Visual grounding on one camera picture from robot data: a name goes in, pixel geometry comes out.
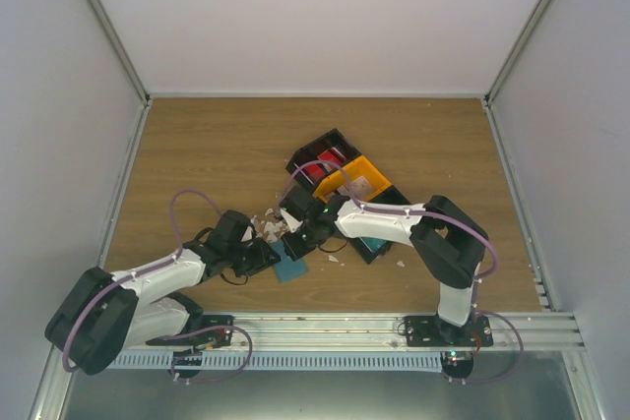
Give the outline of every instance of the metal floor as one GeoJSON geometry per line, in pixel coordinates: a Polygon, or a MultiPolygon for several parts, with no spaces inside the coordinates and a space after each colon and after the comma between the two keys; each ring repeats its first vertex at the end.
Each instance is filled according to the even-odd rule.
{"type": "MultiPolygon", "coordinates": [[[[480,354],[474,375],[500,373],[512,353],[480,354]]],[[[224,384],[175,386],[165,371],[76,376],[65,420],[535,419],[579,418],[559,353],[530,352],[521,370],[490,385],[449,385],[410,372],[251,371],[224,384]]]]}

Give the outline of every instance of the red object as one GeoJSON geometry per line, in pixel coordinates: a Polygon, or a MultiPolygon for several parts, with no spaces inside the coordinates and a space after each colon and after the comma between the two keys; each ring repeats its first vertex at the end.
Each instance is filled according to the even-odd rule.
{"type": "Polygon", "coordinates": [[[312,178],[313,182],[315,182],[320,177],[324,177],[324,170],[319,167],[317,164],[311,164],[310,166],[306,166],[304,169],[309,177],[312,178]]]}
{"type": "Polygon", "coordinates": [[[335,162],[339,166],[342,165],[342,159],[344,158],[343,156],[339,155],[339,152],[337,150],[335,150],[334,148],[330,148],[329,150],[325,150],[324,152],[319,154],[317,157],[322,159],[323,161],[335,162]]]}

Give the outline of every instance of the metal frame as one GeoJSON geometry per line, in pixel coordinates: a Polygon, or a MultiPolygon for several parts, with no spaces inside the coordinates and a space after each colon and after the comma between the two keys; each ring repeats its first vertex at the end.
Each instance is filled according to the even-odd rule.
{"type": "Polygon", "coordinates": [[[145,125],[147,124],[147,118],[149,117],[149,112],[153,103],[153,99],[149,99],[149,101],[146,102],[139,110],[138,117],[136,118],[136,126],[134,127],[131,139],[129,140],[127,151],[125,152],[123,166],[120,174],[118,175],[114,195],[109,205],[107,223],[101,237],[102,244],[100,245],[100,250],[98,251],[98,266],[100,268],[104,267],[105,261],[107,260],[111,239],[114,236],[114,230],[116,228],[116,223],[118,222],[118,215],[120,214],[120,209],[122,208],[125,193],[127,192],[127,186],[129,185],[129,179],[131,178],[131,171],[133,170],[134,162],[136,161],[140,141],[142,140],[145,125]]]}
{"type": "Polygon", "coordinates": [[[580,416],[585,420],[609,418],[601,402],[599,381],[586,351],[562,353],[562,357],[580,416]]]}
{"type": "Polygon", "coordinates": [[[109,40],[109,43],[111,44],[116,56],[120,60],[120,64],[125,70],[125,73],[127,74],[127,78],[129,78],[129,81],[131,82],[132,86],[136,90],[138,97],[144,102],[148,101],[149,93],[143,86],[142,81],[140,80],[140,76],[138,76],[136,68],[131,62],[131,59],[129,59],[129,55],[127,54],[127,51],[125,50],[125,47],[123,46],[122,41],[120,41],[120,37],[118,36],[118,33],[116,32],[116,29],[114,28],[114,25],[109,19],[107,12],[102,6],[102,3],[100,2],[100,0],[86,0],[86,1],[88,2],[88,5],[90,6],[94,15],[96,16],[96,19],[98,20],[98,23],[100,24],[103,33],[109,40]]]}
{"type": "Polygon", "coordinates": [[[30,420],[58,420],[61,417],[72,375],[61,367],[61,351],[50,348],[39,387],[32,403],[30,420]]]}
{"type": "MultiPolygon", "coordinates": [[[[449,351],[450,346],[408,347],[399,329],[406,315],[397,313],[231,312],[234,324],[250,334],[257,352],[367,352],[418,353],[449,351]]],[[[519,331],[527,351],[584,351],[582,336],[572,314],[562,312],[505,313],[519,331]]],[[[484,351],[518,351],[512,330],[490,317],[494,346],[484,351]]],[[[155,346],[125,353],[155,351],[155,346]]],[[[232,345],[221,351],[246,351],[244,335],[234,331],[232,345]]]]}
{"type": "Polygon", "coordinates": [[[510,75],[512,68],[518,61],[519,57],[521,56],[521,53],[523,53],[525,46],[530,41],[530,38],[534,34],[536,27],[540,24],[540,21],[542,20],[545,12],[547,11],[549,5],[551,5],[552,1],[553,0],[537,0],[536,1],[534,9],[530,13],[530,16],[528,17],[527,21],[525,22],[525,26],[519,33],[519,36],[517,37],[517,40],[514,43],[514,46],[512,46],[512,50],[510,51],[510,53],[508,54],[508,57],[506,58],[503,65],[501,66],[501,69],[499,70],[499,74],[497,75],[496,79],[492,83],[492,86],[490,87],[490,90],[488,91],[488,94],[485,97],[490,107],[492,106],[492,102],[496,98],[496,95],[499,93],[499,91],[503,87],[503,84],[505,84],[505,81],[510,75]]]}

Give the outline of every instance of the mounting plate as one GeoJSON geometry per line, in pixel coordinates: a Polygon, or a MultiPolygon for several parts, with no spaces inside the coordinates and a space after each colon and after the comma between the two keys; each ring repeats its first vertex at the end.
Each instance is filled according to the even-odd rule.
{"type": "MultiPolygon", "coordinates": [[[[232,315],[208,315],[204,314],[201,325],[198,330],[214,325],[234,325],[234,317],[232,315]]],[[[206,331],[191,338],[184,339],[150,339],[147,341],[148,346],[201,346],[210,344],[213,348],[221,348],[230,346],[232,342],[232,333],[221,333],[217,331],[206,331]]]]}
{"type": "Polygon", "coordinates": [[[435,315],[409,315],[404,318],[405,322],[405,337],[407,339],[407,346],[413,347],[476,347],[476,339],[473,334],[479,337],[482,347],[492,346],[494,340],[492,339],[492,331],[490,328],[490,322],[485,316],[477,316],[476,321],[464,325],[461,330],[462,334],[457,337],[455,343],[447,342],[440,334],[439,328],[436,325],[435,315]]]}

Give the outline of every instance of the blue sponge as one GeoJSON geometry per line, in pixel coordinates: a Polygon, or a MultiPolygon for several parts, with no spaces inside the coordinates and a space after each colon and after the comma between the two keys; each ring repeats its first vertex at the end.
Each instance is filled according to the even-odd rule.
{"type": "Polygon", "coordinates": [[[272,250],[278,253],[281,257],[280,262],[274,264],[274,271],[281,283],[297,279],[308,272],[308,268],[306,267],[306,263],[304,263],[303,259],[294,261],[286,255],[282,241],[272,243],[270,246],[272,247],[272,250]]]}

